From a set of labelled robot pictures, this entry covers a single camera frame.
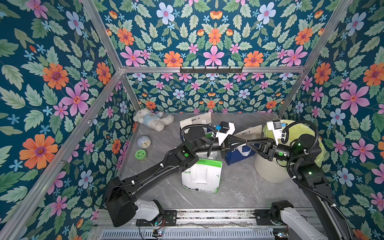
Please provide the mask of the bag white receipt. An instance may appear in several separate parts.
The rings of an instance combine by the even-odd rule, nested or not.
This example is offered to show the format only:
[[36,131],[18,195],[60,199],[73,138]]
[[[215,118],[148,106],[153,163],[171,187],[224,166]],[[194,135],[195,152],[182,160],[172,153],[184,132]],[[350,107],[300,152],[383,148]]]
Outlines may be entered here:
[[184,128],[188,125],[194,125],[194,124],[206,124],[207,121],[203,117],[192,117],[185,120],[180,121],[180,129]]

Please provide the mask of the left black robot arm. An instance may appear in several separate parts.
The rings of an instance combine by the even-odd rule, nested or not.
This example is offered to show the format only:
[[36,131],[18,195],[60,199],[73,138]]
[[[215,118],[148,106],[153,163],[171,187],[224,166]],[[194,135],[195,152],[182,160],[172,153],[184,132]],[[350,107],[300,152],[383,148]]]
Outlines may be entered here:
[[151,168],[132,177],[109,181],[103,201],[114,227],[121,227],[139,212],[139,198],[170,176],[181,173],[199,161],[198,152],[233,151],[249,141],[230,133],[219,142],[220,132],[210,125],[192,124],[181,129],[183,142],[168,151],[164,158]]

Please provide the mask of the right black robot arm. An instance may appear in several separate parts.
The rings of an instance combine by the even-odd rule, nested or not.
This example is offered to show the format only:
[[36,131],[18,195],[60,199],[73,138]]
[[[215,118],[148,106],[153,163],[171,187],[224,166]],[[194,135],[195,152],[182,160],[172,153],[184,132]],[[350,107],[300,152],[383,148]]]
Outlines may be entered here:
[[326,233],[302,219],[288,201],[272,204],[271,221],[288,225],[303,240],[354,240],[356,235],[334,200],[325,173],[315,162],[322,152],[318,127],[306,120],[288,125],[272,121],[267,125],[274,138],[250,140],[246,145],[264,159],[286,162],[289,177],[310,200]]

